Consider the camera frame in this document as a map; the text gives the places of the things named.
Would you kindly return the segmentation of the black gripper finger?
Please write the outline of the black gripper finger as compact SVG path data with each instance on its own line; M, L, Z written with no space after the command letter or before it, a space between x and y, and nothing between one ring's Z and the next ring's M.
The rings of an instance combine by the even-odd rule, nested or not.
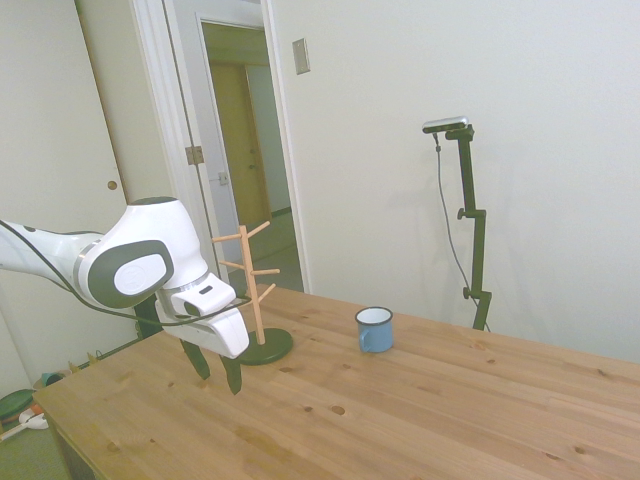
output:
M242 364L238 358L229 358L224 355L219 356L224 367L229 390L233 395L237 395L242 389Z
M180 340L182 348L193 366L196 373L202 380L207 380L211 373L208 362L204 357L201 348L186 340Z

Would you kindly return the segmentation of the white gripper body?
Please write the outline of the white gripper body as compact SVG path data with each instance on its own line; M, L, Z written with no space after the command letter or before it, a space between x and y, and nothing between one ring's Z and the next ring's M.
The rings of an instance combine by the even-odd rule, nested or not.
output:
M178 320L164 309L160 300L155 301L155 308L160 322L168 323L163 326L167 333L198 347L234 359L249 346L249 334L237 308L184 325L177 325Z

